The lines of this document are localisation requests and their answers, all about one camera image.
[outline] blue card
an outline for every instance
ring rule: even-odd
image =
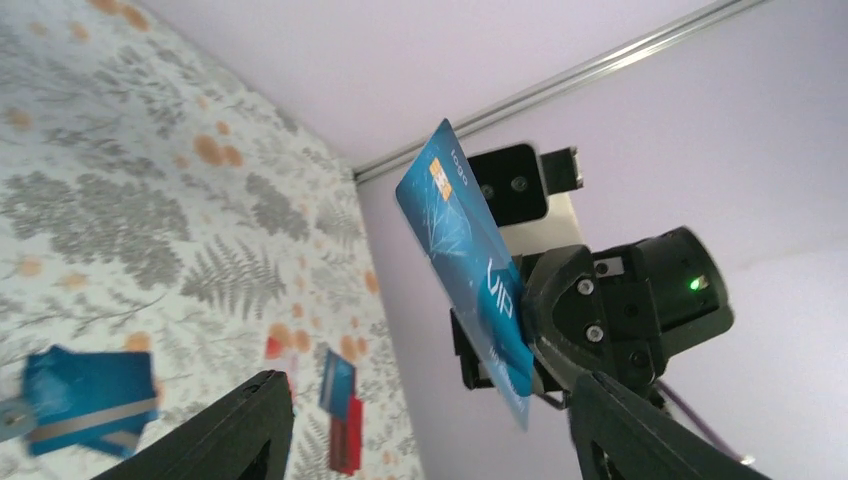
[[[527,430],[533,353],[518,326],[523,285],[450,122],[430,137],[395,196],[492,383]]]
[[[54,347],[27,359],[23,380],[38,424],[27,435],[32,455],[98,439],[134,451],[131,439],[113,434],[140,435],[157,416],[148,353],[72,354]]]
[[[350,398],[354,395],[356,368],[338,353],[327,350],[318,404],[333,417],[347,422]]]

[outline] wall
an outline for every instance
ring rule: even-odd
[[[463,141],[577,145],[586,186],[571,198],[594,249],[681,224],[701,236],[736,325],[666,379],[779,479],[848,474],[846,44],[845,2],[770,2]],[[533,403],[521,434],[496,394],[462,387],[448,303],[394,204],[400,177],[359,194],[428,476],[578,478],[564,415]]]
[[[349,169],[318,138],[148,13],[108,0],[0,5],[0,398],[50,344],[150,351],[149,445],[297,356],[287,477],[327,471],[328,348],[358,368],[360,479],[420,478]],[[0,478],[90,478],[83,447]]]

